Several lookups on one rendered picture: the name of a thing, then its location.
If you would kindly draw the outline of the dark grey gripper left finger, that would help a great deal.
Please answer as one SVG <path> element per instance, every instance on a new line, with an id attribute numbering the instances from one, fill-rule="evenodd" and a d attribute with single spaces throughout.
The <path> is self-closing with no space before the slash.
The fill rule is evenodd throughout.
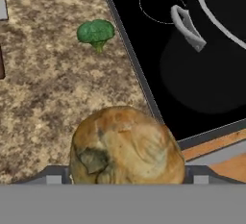
<path id="1" fill-rule="evenodd" d="M 26 185 L 70 185 L 69 168 L 67 165 L 48 165 L 35 176 L 17 183 Z"/>

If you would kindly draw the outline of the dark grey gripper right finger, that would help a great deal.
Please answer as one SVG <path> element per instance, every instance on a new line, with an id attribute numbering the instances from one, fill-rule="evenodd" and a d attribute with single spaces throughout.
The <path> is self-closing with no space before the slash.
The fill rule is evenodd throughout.
<path id="1" fill-rule="evenodd" d="M 241 181 L 217 174 L 206 165 L 187 165 L 184 183 L 193 185 L 243 185 Z"/>

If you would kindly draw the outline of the brown onion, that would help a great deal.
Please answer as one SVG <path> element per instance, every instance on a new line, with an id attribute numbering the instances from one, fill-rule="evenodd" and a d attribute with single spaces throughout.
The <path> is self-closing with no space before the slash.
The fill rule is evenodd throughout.
<path id="1" fill-rule="evenodd" d="M 169 128 L 132 107 L 95 112 L 78 126 L 70 148 L 73 183 L 180 184 L 185 159 Z"/>

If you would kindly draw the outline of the green broccoli floret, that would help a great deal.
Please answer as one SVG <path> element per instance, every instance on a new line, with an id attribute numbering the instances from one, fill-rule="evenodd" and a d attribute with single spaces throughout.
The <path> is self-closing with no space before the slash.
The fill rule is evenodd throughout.
<path id="1" fill-rule="evenodd" d="M 90 44 L 98 53 L 103 51 L 105 43 L 115 36 L 113 25 L 105 19 L 86 21 L 77 29 L 77 39 Z"/>

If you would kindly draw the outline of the orange wooden cupboard front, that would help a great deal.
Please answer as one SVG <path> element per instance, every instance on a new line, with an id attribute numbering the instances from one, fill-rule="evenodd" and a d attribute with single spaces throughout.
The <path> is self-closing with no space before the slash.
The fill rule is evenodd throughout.
<path id="1" fill-rule="evenodd" d="M 184 149 L 188 165 L 206 165 L 219 176 L 246 183 L 246 129 Z"/>

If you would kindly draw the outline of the dark brown object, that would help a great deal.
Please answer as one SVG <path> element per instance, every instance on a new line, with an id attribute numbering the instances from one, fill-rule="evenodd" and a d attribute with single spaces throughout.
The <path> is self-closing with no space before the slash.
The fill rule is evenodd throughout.
<path id="1" fill-rule="evenodd" d="M 5 79 L 5 66 L 4 66 L 4 60 L 3 60 L 3 55 L 2 55 L 2 49 L 0 45 L 0 80 Z"/>

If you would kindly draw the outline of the black hob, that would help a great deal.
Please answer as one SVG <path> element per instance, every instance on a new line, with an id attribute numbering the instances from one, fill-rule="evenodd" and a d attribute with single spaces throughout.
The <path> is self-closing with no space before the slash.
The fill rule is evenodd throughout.
<path id="1" fill-rule="evenodd" d="M 176 27 L 171 8 L 187 0 L 106 0 L 126 46 L 153 116 L 163 122 L 184 149 L 246 129 L 246 107 L 202 113 L 183 106 L 164 87 L 160 60 Z"/>

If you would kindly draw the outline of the grey flat object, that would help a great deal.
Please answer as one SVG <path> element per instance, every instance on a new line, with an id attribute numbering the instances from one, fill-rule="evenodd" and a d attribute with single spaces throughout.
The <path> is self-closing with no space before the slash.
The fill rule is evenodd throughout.
<path id="1" fill-rule="evenodd" d="M 0 20 L 8 20 L 8 10 L 6 0 L 0 0 Z"/>

